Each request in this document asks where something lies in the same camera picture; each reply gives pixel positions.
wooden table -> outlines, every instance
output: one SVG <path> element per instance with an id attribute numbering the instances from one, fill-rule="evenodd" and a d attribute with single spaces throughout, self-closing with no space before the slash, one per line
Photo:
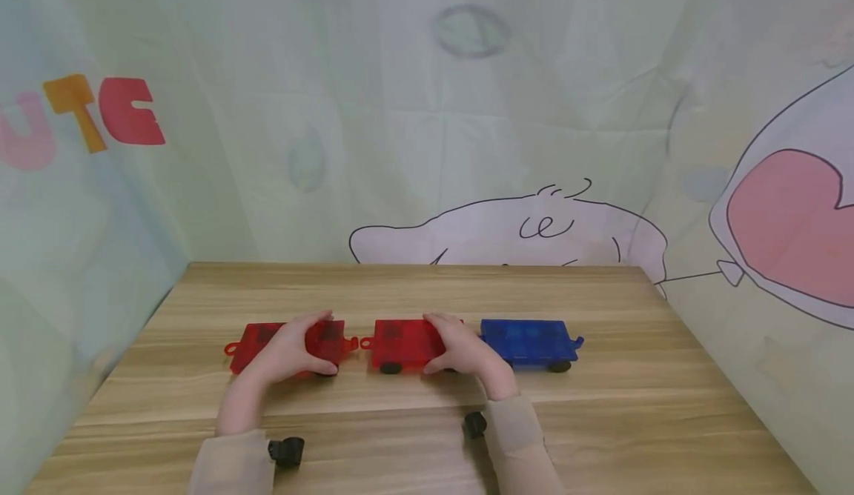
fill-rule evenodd
<path id="1" fill-rule="evenodd" d="M 191 265 L 28 493 L 184 494 L 230 381 L 224 345 L 322 308 L 359 337 L 425 310 L 566 320 L 586 338 L 577 364 L 518 379 L 568 493 L 814 493 L 640 269 L 269 264 Z M 305 439 L 277 493 L 497 493 L 460 427 L 478 384 L 367 373 L 366 354 L 271 394 L 269 437 Z"/>

pink letter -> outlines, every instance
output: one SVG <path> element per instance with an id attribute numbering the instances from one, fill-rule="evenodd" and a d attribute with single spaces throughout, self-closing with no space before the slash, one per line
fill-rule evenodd
<path id="1" fill-rule="evenodd" d="M 105 79 L 98 93 L 98 107 L 107 131 L 128 145 L 163 145 L 155 113 L 133 107 L 134 101 L 152 102 L 151 91 L 142 79 Z"/>
<path id="2" fill-rule="evenodd" d="M 27 117 L 30 134 L 19 136 L 0 112 L 0 159 L 15 169 L 44 169 L 56 155 L 56 142 L 44 114 L 42 98 L 38 93 L 27 91 L 18 95 L 18 106 Z"/>

cartoon character outline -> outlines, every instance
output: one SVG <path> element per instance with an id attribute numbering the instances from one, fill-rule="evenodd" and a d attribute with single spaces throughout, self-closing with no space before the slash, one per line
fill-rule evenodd
<path id="1" fill-rule="evenodd" d="M 472 265 L 638 265 L 653 283 L 667 276 L 667 238 L 617 205 L 564 196 L 547 185 L 525 196 L 483 199 L 445 210 L 420 225 L 354 230 L 359 263 Z"/>
<path id="2" fill-rule="evenodd" d="M 854 277 L 848 279 L 848 287 L 844 284 L 844 260 L 854 259 L 854 231 L 844 233 L 854 227 L 854 156 L 850 154 L 854 142 L 844 135 L 854 124 L 848 109 L 854 101 L 854 74 L 845 77 L 852 69 L 845 68 L 799 96 L 758 131 L 708 218 L 712 235 L 730 257 L 718 260 L 716 273 L 724 273 L 731 286 L 737 287 L 747 275 L 776 299 L 847 330 L 854 330 Z M 847 164 L 847 170 L 838 164 Z M 782 204 L 785 199 L 790 207 L 794 203 L 801 210 L 789 213 Z M 761 229 L 755 225 L 759 219 L 761 226 L 763 214 L 774 216 L 775 225 L 753 233 Z M 790 225 L 796 221 L 798 232 L 788 235 L 790 246 L 771 254 L 775 250 L 771 244 L 780 241 L 783 230 L 791 232 Z M 854 271 L 854 265 L 848 268 Z"/>

toy train car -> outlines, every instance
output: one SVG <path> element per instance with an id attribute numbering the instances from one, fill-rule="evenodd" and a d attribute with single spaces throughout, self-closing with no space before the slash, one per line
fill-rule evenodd
<path id="1" fill-rule="evenodd" d="M 584 343 L 583 337 L 569 337 L 563 321 L 484 319 L 481 338 L 512 367 L 545 367 L 552 373 L 569 371 Z"/>
<path id="2" fill-rule="evenodd" d="M 360 347 L 371 350 L 371 366 L 386 375 L 420 371 L 445 344 L 436 328 L 423 319 L 378 319 L 373 337 L 362 338 Z"/>
<path id="3" fill-rule="evenodd" d="M 234 356 L 231 372 L 238 375 L 270 342 L 285 322 L 251 322 L 246 325 L 240 342 L 225 346 L 225 354 Z M 344 338 L 344 321 L 320 321 L 305 332 L 305 349 L 309 354 L 341 364 L 344 355 L 358 348 L 358 339 Z"/>

orange letter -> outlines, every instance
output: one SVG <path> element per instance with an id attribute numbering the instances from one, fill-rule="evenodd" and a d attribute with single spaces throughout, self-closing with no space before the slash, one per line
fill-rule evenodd
<path id="1" fill-rule="evenodd" d="M 73 113 L 83 133 L 86 147 L 89 152 L 97 153 L 107 150 L 101 133 L 95 126 L 92 116 L 89 114 L 87 104 L 95 102 L 89 81 L 82 74 L 73 74 L 63 79 L 51 80 L 44 83 L 44 94 L 48 96 L 50 106 L 54 113 Z"/>
<path id="2" fill-rule="evenodd" d="M 107 131 L 128 145 L 163 145 L 155 113 L 133 107 L 134 101 L 152 102 L 151 91 L 142 79 L 105 79 L 98 93 L 98 107 Z"/>
<path id="3" fill-rule="evenodd" d="M 56 142 L 44 114 L 42 98 L 38 93 L 27 91 L 18 95 L 18 106 L 27 117 L 30 134 L 16 134 L 9 120 L 0 113 L 0 159 L 15 169 L 44 169 L 56 155 Z"/>

